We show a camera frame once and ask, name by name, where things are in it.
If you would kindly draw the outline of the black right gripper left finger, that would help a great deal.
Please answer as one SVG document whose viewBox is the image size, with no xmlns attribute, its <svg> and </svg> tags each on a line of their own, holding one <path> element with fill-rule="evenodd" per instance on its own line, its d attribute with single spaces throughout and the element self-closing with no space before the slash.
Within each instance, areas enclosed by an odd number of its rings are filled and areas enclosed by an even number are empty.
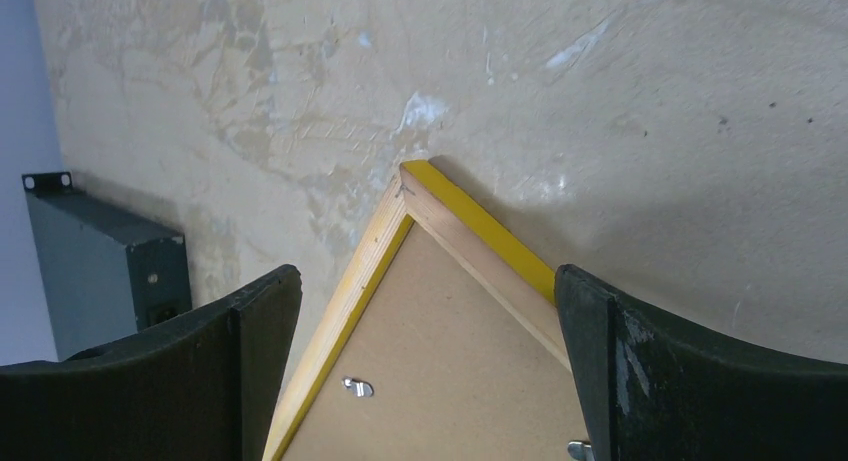
<svg viewBox="0 0 848 461">
<path fill-rule="evenodd" d="M 282 265 L 61 362 L 1 370 L 5 460 L 258 460 L 302 300 Z"/>
</svg>

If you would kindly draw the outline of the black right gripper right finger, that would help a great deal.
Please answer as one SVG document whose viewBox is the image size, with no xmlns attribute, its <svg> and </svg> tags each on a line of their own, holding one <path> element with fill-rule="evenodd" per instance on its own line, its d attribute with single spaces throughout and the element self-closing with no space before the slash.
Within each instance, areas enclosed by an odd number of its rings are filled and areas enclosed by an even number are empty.
<svg viewBox="0 0 848 461">
<path fill-rule="evenodd" d="M 593 460 L 843 460 L 847 368 L 758 346 L 567 264 L 554 295 Z"/>
</svg>

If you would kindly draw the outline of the yellow wooden picture frame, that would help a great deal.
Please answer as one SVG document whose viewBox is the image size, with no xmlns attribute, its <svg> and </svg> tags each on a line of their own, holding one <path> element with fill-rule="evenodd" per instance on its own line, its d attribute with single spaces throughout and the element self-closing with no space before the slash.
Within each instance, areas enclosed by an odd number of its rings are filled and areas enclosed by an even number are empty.
<svg viewBox="0 0 848 461">
<path fill-rule="evenodd" d="M 427 160 L 398 165 L 283 389 L 263 454 L 279 460 L 413 225 L 424 229 L 564 367 L 553 268 Z"/>
</svg>

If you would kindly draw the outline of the brown backing board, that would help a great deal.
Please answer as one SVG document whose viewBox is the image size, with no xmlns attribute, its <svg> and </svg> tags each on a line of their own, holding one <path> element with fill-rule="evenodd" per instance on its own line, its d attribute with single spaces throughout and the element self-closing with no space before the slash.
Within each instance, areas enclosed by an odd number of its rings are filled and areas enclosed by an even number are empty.
<svg viewBox="0 0 848 461">
<path fill-rule="evenodd" d="M 413 227 L 288 460 L 564 460 L 587 436 L 571 373 Z"/>
</svg>

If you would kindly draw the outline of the black flat box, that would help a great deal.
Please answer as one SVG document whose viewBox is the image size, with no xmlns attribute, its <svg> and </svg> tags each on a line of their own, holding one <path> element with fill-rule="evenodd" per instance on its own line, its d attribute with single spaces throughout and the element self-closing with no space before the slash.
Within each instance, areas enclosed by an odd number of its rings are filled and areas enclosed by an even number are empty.
<svg viewBox="0 0 848 461">
<path fill-rule="evenodd" d="M 59 360 L 191 310 L 182 233 L 77 189 L 67 171 L 21 181 Z"/>
</svg>

